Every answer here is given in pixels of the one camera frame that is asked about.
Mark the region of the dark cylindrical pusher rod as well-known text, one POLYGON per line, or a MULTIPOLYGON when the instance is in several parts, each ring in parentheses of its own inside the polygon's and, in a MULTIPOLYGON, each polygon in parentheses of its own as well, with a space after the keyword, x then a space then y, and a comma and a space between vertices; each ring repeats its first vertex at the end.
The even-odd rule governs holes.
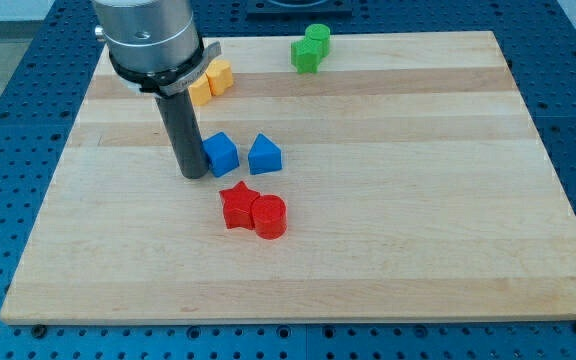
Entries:
POLYGON ((156 103, 181 174, 187 179, 203 177, 209 161, 189 92, 159 97, 156 103))

